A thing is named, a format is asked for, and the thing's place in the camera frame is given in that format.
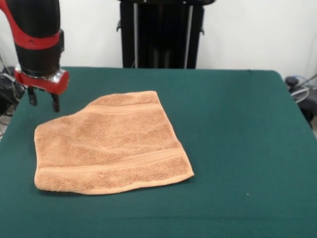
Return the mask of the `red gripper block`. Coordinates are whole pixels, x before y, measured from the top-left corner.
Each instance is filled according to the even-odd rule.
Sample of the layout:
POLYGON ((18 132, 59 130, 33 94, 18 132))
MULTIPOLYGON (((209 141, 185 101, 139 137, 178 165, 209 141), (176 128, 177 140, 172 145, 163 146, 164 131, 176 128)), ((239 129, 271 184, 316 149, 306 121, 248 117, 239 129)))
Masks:
POLYGON ((31 77, 22 72, 18 64, 14 69, 15 79, 22 85, 27 86, 29 102, 32 106, 37 106, 37 96, 35 88, 42 89, 51 93, 53 111, 60 112, 59 95, 62 94, 69 83, 69 72, 64 69, 59 69, 56 74, 48 77, 31 77))

